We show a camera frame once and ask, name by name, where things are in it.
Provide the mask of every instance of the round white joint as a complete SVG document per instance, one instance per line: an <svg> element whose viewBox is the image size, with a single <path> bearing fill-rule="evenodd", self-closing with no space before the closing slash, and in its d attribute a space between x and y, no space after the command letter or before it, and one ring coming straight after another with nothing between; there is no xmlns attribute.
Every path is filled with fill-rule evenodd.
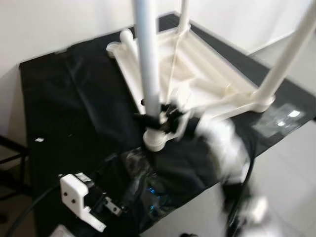
<svg viewBox="0 0 316 237"><path fill-rule="evenodd" d="M158 152L164 148L167 141L167 135L162 131L147 129L143 139L148 150Z"/></svg>
<svg viewBox="0 0 316 237"><path fill-rule="evenodd" d="M118 42L111 42L108 44L107 48L106 48L106 51L108 53L108 56L110 58L114 58L114 50L117 49L119 47L119 43Z"/></svg>
<svg viewBox="0 0 316 237"><path fill-rule="evenodd" d="M129 29L124 29L119 35L119 39L122 43L133 42L133 33Z"/></svg>
<svg viewBox="0 0 316 237"><path fill-rule="evenodd" d="M190 29L191 29L191 25L190 25L190 24L186 25L184 28L180 28L180 27L178 26L177 34L178 34L178 36L182 36L182 35L184 35L186 32L188 32Z"/></svg>
<svg viewBox="0 0 316 237"><path fill-rule="evenodd" d="M268 109L268 107L274 102L276 99L275 96L271 96L266 100L254 100L254 106L252 108L252 111L261 113Z"/></svg>

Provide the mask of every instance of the white wall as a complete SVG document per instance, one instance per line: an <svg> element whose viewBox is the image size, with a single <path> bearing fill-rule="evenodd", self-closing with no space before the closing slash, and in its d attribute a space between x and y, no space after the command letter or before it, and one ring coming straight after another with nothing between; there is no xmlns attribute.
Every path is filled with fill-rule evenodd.
<svg viewBox="0 0 316 237"><path fill-rule="evenodd" d="M191 19L249 54L291 34L312 0L193 0Z"/></svg>
<svg viewBox="0 0 316 237"><path fill-rule="evenodd" d="M191 18L250 53L291 33L311 1L192 0ZM179 11L180 0L157 6ZM132 24L131 0L1 0L0 134L25 143L20 62Z"/></svg>

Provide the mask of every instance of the white mount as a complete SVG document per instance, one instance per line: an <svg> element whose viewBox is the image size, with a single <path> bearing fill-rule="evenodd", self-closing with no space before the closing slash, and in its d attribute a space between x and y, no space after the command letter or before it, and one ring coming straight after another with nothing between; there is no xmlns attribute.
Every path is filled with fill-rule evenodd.
<svg viewBox="0 0 316 237"><path fill-rule="evenodd" d="M134 9L138 39L123 30L121 43L110 43L107 51L116 59L139 112L155 118L160 118L160 103L168 103L174 91L186 93L182 99L177 94L173 99L183 104L184 111L198 117L207 114L226 119L246 111L265 111L316 27L314 0L286 50L258 88L190 30L189 0L182 0L179 26L159 34L154 0L134 0ZM145 108L140 104L142 99ZM144 134L146 146L154 152L172 138L153 129Z"/></svg>
<svg viewBox="0 0 316 237"><path fill-rule="evenodd" d="M62 202L81 220L103 232L106 225L90 213L89 206L84 205L84 197L89 193L88 187L76 176L67 174L60 179L60 188Z"/></svg>

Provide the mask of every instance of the black clamp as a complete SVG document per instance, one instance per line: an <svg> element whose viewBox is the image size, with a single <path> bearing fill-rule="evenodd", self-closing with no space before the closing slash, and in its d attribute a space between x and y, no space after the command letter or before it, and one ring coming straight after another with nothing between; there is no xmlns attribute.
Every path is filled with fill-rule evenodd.
<svg viewBox="0 0 316 237"><path fill-rule="evenodd" d="M179 118L184 115L184 113L179 111L178 107L173 103L162 104L161 111L165 112L167 118L163 123L160 123L159 119L150 115L134 114L134 117L145 127L160 130L165 133L175 133L179 126Z"/></svg>

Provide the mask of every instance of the black stand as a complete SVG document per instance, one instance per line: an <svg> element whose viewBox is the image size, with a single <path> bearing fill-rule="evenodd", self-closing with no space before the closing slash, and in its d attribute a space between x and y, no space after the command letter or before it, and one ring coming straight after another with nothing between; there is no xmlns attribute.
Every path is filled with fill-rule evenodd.
<svg viewBox="0 0 316 237"><path fill-rule="evenodd" d="M7 200L12 198L18 194L25 194L28 196L32 195L32 188L28 185L24 184L24 176L25 176L25 159L28 155L28 150L26 147L21 146L3 136L0 135L0 145L4 146L10 150L16 151L19 154L14 155L12 157L0 160L0 164L7 163L9 161L21 158L20 160L20 175L19 180L15 180L13 175L7 171L0 170L0 185L13 189L12 193L6 194L0 197L0 201ZM0 223L4 223L7 220L7 216L0 213Z"/></svg>

